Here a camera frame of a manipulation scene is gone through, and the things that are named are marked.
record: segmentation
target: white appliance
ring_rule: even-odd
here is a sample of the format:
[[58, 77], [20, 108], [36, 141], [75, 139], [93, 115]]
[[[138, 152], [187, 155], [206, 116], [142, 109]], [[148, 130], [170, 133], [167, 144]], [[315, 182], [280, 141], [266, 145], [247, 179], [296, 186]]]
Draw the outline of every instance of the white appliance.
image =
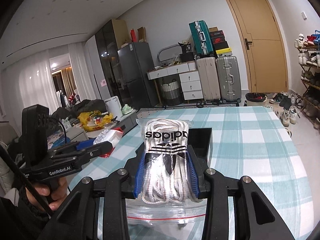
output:
[[113, 114], [113, 118], [117, 117], [116, 120], [119, 121], [123, 116], [119, 98], [114, 96], [104, 100], [104, 103], [106, 104], [108, 112]]

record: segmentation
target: black jacket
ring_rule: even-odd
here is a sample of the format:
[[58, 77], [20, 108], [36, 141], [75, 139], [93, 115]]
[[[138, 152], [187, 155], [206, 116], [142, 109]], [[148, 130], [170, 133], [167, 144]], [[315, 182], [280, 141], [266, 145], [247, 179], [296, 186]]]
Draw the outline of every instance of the black jacket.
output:
[[18, 206], [0, 198], [0, 238], [34, 240], [49, 221], [47, 213], [39, 211], [27, 199], [24, 187], [19, 191]]

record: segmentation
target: trash can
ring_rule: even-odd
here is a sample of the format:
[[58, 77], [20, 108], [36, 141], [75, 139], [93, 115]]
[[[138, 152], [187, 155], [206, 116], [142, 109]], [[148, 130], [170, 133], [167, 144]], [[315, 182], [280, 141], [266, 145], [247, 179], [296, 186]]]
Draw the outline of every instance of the trash can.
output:
[[247, 106], [266, 106], [269, 102], [266, 94], [263, 93], [247, 93]]
[[177, 106], [183, 102], [180, 84], [175, 79], [169, 84], [162, 84], [161, 88], [168, 106]]

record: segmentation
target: beige curtain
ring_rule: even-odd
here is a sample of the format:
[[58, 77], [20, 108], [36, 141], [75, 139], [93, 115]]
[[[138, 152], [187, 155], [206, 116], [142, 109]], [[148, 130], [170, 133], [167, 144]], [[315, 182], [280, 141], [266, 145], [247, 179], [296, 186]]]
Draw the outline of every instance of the beige curtain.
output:
[[66, 89], [67, 97], [69, 98], [77, 89], [75, 79], [73, 77], [72, 67], [62, 69], [61, 75], [64, 88]]

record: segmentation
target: metal screw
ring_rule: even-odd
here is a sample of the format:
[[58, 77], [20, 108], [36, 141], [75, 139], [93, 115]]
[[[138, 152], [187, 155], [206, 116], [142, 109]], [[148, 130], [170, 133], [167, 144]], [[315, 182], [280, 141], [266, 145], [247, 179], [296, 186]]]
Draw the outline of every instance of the metal screw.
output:
[[124, 174], [127, 173], [127, 170], [124, 169], [124, 168], [121, 168], [121, 169], [119, 169], [117, 172], [118, 172], [119, 175], [124, 175]]
[[84, 177], [84, 178], [81, 179], [81, 182], [82, 182], [83, 184], [88, 184], [90, 181], [91, 181], [91, 178], [90, 178], [90, 177]]
[[210, 174], [210, 175], [213, 175], [213, 174], [216, 173], [216, 170], [213, 169], [213, 168], [208, 168], [208, 169], [206, 169], [206, 172], [207, 172], [208, 174]]
[[245, 183], [250, 183], [250, 182], [251, 182], [251, 178], [248, 177], [248, 176], [244, 176], [244, 177], [242, 178], [242, 180], [243, 180]]

